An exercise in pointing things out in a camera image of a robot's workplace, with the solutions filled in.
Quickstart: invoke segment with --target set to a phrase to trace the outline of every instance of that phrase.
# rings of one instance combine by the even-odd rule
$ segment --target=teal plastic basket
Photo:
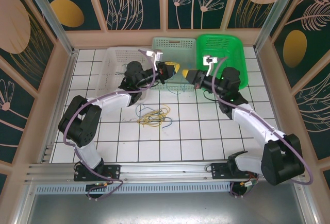
[[[227,57],[227,60],[221,65],[217,78],[221,77],[222,71],[226,67],[234,67],[240,72],[240,89],[247,86],[249,82],[246,71],[245,56],[242,41],[231,35],[201,35],[196,41],[196,67],[198,70],[206,71],[208,66],[203,66],[203,57],[211,55],[218,59]]]

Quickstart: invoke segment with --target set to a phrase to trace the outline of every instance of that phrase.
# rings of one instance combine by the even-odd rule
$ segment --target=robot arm
[[[251,171],[264,175],[265,179],[272,185],[277,185],[288,179],[302,174],[305,170],[304,165],[289,150],[282,141],[277,139],[274,132],[285,139],[300,155],[302,155],[300,141],[294,134],[285,135],[283,132],[272,128],[269,130],[257,118],[251,115],[254,112],[248,101],[239,93],[239,71],[233,67],[223,70],[220,79],[216,78],[214,87],[219,97],[230,102],[238,108],[233,108],[223,103],[219,103],[220,109],[230,119],[237,122],[245,130],[248,130],[263,149],[260,151],[240,151],[228,157],[228,166],[234,176],[239,171]],[[207,71],[183,70],[184,77],[196,89],[204,88],[212,93],[212,76]],[[239,109],[244,107],[250,113]]]
[[[160,52],[153,53],[146,52],[146,56],[159,57]],[[164,81],[171,78],[178,72],[180,65],[173,62],[159,62],[156,68],[155,79],[164,84]],[[127,65],[124,78],[115,92],[122,90],[136,91],[142,87],[150,84],[153,80],[153,70],[143,70],[140,62],[133,61]],[[67,139],[74,145],[75,149],[79,152],[82,160],[87,166],[92,168],[96,173],[102,175],[103,172],[103,159],[98,154],[93,138],[95,137],[97,125],[100,117],[112,112],[118,108],[128,107],[135,104],[142,93],[118,93],[107,98],[90,98],[85,99],[82,96],[75,96],[68,109],[64,113],[58,129],[64,133],[69,120],[74,116],[77,110],[92,99],[96,99],[94,103],[86,106],[79,113],[81,116],[76,117],[68,129]]]

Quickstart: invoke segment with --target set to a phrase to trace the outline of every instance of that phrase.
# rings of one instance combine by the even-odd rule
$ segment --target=enclosure
[[[1,222],[329,223],[329,1],[0,0]],[[202,67],[201,35],[241,40],[247,85],[240,93],[273,127],[299,137],[312,185],[260,178],[236,199],[230,179],[206,170],[262,148],[213,94],[181,76]],[[89,202],[88,183],[74,181],[79,158],[58,124],[75,96],[100,96],[99,75],[113,71],[116,85],[128,58],[144,60],[129,55],[137,48],[162,49],[180,74],[147,90],[143,105],[101,117],[96,149],[106,165],[121,165],[124,184],[106,204]],[[106,68],[107,57],[118,67]],[[164,107],[169,119],[159,127],[138,123]],[[308,172],[298,179],[308,181]]]

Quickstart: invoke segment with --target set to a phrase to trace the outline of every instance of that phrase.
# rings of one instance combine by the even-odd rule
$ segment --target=purple cable
[[[229,102],[226,102],[224,100],[222,100],[216,93],[216,90],[215,90],[215,79],[216,79],[216,74],[218,73],[219,71],[219,68],[221,66],[221,64],[227,59],[227,57],[221,59],[221,61],[218,63],[217,67],[216,67],[216,70],[214,72],[214,75],[212,76],[212,92],[213,94],[215,95],[215,97],[218,99],[219,102],[227,105],[227,106],[230,106],[230,107],[233,107],[233,108],[238,108],[252,116],[254,116],[259,122],[261,122],[269,131],[272,131],[273,132],[273,129],[272,127],[270,127],[266,121],[263,120],[263,118],[259,117],[254,111],[250,112],[250,110],[248,109],[245,109],[243,107],[239,107],[237,105],[234,105],[232,103],[229,103]],[[293,153],[295,156],[297,156],[297,158],[301,161],[301,163],[305,166],[306,170],[308,171],[308,174],[309,174],[309,181],[308,182],[302,182],[302,181],[298,181],[298,180],[294,180],[294,179],[291,179],[292,182],[294,183],[297,183],[297,184],[302,184],[302,185],[310,185],[313,183],[314,181],[314,178],[313,178],[313,174],[309,168],[309,166],[307,165],[307,163],[304,161],[304,159],[300,156],[300,154],[287,142],[285,141],[279,134],[277,134],[275,131],[273,132],[273,134],[281,140],[281,142],[283,142]]]
[[[91,173],[93,173],[94,175],[96,175],[96,176],[98,176],[98,177],[100,177],[100,178],[102,178],[102,179],[105,179],[105,180],[108,181],[108,182],[120,182],[120,184],[119,184],[116,188],[114,188],[111,192],[109,192],[109,193],[107,193],[107,194],[105,194],[105,195],[102,195],[102,196],[100,196],[99,198],[96,198],[96,199],[91,198],[91,197],[89,196],[89,193],[90,193],[91,190],[93,190],[93,189],[103,188],[104,186],[96,186],[96,187],[93,187],[92,189],[90,189],[90,190],[87,192],[87,196],[89,197],[89,200],[94,199],[95,201],[97,201],[97,200],[102,200],[102,199],[104,199],[104,198],[110,196],[110,195],[111,195],[112,193],[114,193],[114,192],[115,192],[120,186],[123,185],[124,181],[122,181],[122,180],[120,180],[120,179],[112,179],[112,178],[105,177],[105,176],[103,176],[103,175],[100,175],[100,174],[96,173],[92,168],[90,168],[90,167],[85,163],[85,161],[83,161],[83,159],[82,159],[82,157],[80,156],[78,150],[75,148],[75,145],[72,144],[72,143],[67,142],[68,130],[69,130],[69,128],[70,128],[70,126],[71,126],[73,120],[78,116],[78,114],[81,112],[81,110],[84,109],[86,106],[88,106],[88,105],[90,105],[90,104],[92,104],[92,103],[94,103],[94,102],[100,101],[100,100],[102,100],[102,99],[104,99],[104,98],[110,97],[110,96],[112,96],[112,95],[118,95],[118,94],[136,94],[136,93],[141,93],[141,92],[146,91],[146,90],[148,90],[149,88],[151,88],[151,86],[154,84],[154,82],[155,82],[155,80],[156,80],[156,69],[155,69],[155,67],[154,67],[154,63],[153,63],[153,62],[151,61],[151,59],[146,55],[146,52],[144,52],[144,51],[142,51],[142,50],[139,50],[139,52],[145,55],[145,57],[147,58],[147,60],[149,61],[149,63],[150,63],[151,66],[152,66],[152,69],[153,69],[153,74],[154,74],[154,75],[153,75],[153,80],[151,81],[151,83],[149,84],[149,86],[146,87],[146,88],[144,88],[144,89],[140,89],[140,90],[136,90],[136,91],[125,91],[125,90],[123,90],[123,91],[118,91],[118,92],[112,92],[112,93],[109,93],[109,94],[105,94],[105,95],[103,95],[103,96],[101,96],[101,97],[99,97],[99,98],[93,99],[93,100],[87,102],[86,104],[82,105],[82,106],[81,106],[81,107],[75,112],[75,114],[73,114],[72,118],[71,118],[71,119],[69,120],[69,122],[68,122],[67,127],[65,128],[65,131],[64,131],[64,134],[63,134],[63,137],[64,137],[64,140],[63,140],[63,141],[64,141],[64,143],[65,143],[66,145],[69,145],[69,146],[71,146],[71,147],[74,147],[74,151],[75,151],[77,157],[80,159],[81,163],[82,163],[82,164],[83,164],[83,165],[84,165],[84,166],[85,166],[85,167],[86,167]]]

